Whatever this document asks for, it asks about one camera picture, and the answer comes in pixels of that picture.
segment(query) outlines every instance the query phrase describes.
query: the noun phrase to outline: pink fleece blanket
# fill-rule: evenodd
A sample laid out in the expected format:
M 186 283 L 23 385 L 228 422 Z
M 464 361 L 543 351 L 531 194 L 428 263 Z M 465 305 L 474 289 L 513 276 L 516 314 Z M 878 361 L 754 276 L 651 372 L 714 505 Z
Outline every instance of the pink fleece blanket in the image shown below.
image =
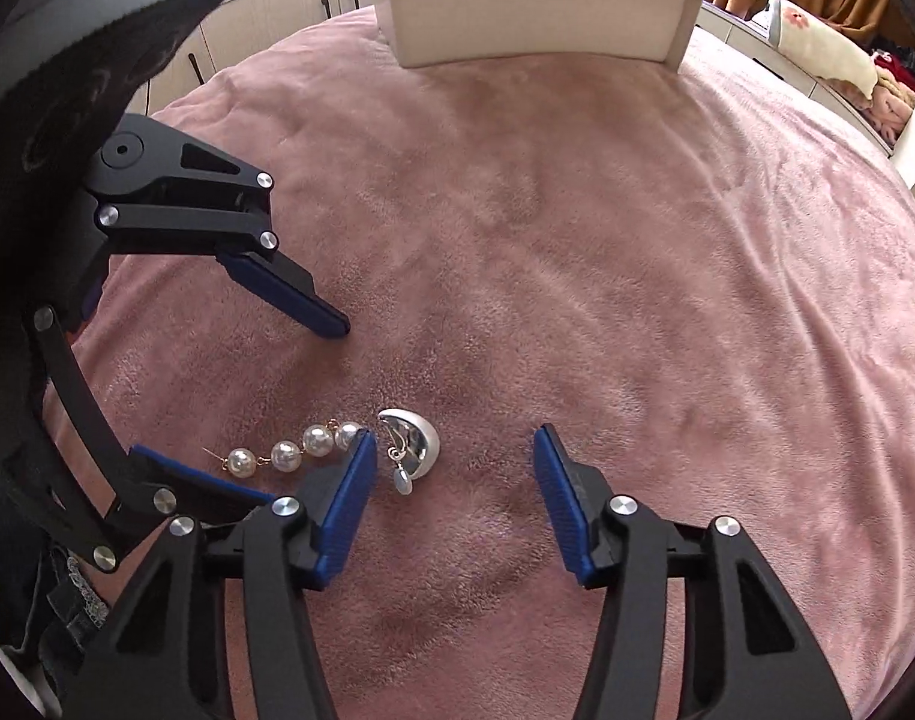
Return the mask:
M 214 261 L 125 258 L 76 344 L 120 439 L 219 473 L 201 446 L 266 454 L 331 415 L 400 406 L 440 431 L 431 474 L 410 498 L 383 480 L 310 598 L 342 720 L 571 717 L 602 596 L 547 522 L 545 420 L 663 517 L 738 517 L 857 718 L 894 685 L 915 653 L 915 203 L 848 124 L 701 30 L 680 74 L 590 55 L 403 70 L 371 9 L 158 117 L 272 173 L 283 250 L 353 331 L 315 338 Z M 228 617 L 250 720 L 236 589 Z

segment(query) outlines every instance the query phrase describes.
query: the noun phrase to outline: silver crescent earring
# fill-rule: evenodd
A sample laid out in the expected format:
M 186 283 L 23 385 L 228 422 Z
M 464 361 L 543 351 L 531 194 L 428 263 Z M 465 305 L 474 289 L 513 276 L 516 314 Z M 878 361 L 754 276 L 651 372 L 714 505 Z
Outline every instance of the silver crescent earring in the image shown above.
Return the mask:
M 410 495 L 413 480 L 427 474 L 441 452 L 437 429 L 418 413 L 406 409 L 384 409 L 377 413 L 377 420 L 391 439 L 387 457 L 395 466 L 394 487 L 401 495 Z

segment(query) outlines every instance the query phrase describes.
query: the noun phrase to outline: white drawer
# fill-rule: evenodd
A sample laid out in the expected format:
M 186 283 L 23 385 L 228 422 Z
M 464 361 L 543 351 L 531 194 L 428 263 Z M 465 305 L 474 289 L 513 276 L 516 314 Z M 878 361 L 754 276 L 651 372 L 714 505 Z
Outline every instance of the white drawer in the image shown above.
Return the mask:
M 729 20 L 705 7 L 697 11 L 697 25 L 725 43 L 731 34 L 732 25 Z
M 775 74 L 781 81 L 789 83 L 805 95 L 810 96 L 814 90 L 817 83 L 814 77 L 809 76 L 789 59 L 779 55 L 777 50 L 763 40 L 763 37 L 757 37 L 745 29 L 735 26 L 728 35 L 727 45 L 733 46 L 744 56 L 750 57 L 758 65 Z
M 861 114 L 857 113 L 854 108 L 845 103 L 833 90 L 828 89 L 823 84 L 817 84 L 814 86 L 814 91 L 811 92 L 811 100 L 814 100 L 816 103 L 820 103 L 829 111 L 835 112 L 841 119 L 844 119 L 845 122 L 851 127 L 857 129 L 867 140 L 873 143 L 877 148 L 885 153 L 890 153 L 890 149 L 886 146 L 886 143 L 881 139 L 881 136 L 874 132 L 873 127 L 862 117 Z
M 223 70 L 338 13 L 337 0 L 226 0 L 201 28 L 214 68 Z
M 142 116 L 147 113 L 147 84 L 142 84 L 130 103 L 127 105 L 127 113 L 139 113 Z
M 214 62 L 198 26 L 177 49 L 170 64 L 150 80 L 147 113 L 157 113 L 207 83 L 213 75 Z

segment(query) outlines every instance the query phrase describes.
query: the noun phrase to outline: pillow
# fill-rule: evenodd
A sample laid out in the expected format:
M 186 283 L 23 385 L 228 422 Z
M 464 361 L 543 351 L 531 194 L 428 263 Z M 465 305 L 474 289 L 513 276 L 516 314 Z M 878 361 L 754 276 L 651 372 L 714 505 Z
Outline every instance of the pillow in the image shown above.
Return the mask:
M 877 71 L 869 55 L 791 1 L 778 0 L 776 7 L 773 3 L 770 7 L 778 14 L 771 25 L 779 25 L 777 50 L 782 55 L 819 79 L 850 81 L 870 100 Z

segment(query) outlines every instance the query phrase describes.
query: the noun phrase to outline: white wooden box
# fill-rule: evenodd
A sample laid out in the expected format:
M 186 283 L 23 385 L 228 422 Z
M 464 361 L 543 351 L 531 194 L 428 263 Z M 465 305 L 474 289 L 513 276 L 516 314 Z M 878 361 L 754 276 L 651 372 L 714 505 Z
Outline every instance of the white wooden box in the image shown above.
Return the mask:
M 401 66 L 588 52 L 680 66 L 701 0 L 376 0 Z

